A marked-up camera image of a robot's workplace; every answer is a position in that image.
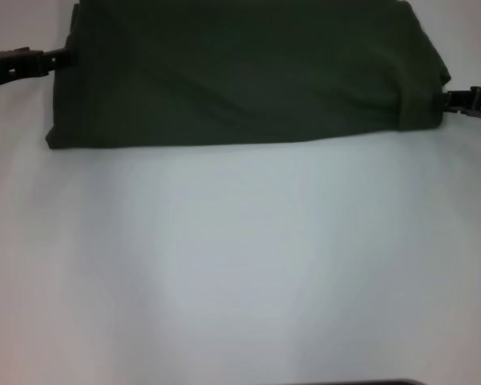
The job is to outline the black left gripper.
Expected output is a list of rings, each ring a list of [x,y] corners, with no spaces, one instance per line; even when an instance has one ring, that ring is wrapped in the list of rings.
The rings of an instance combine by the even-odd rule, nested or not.
[[[74,65],[75,61],[75,52],[68,48],[40,51],[36,54],[28,47],[0,51],[0,86],[35,75],[47,76],[52,71]]]

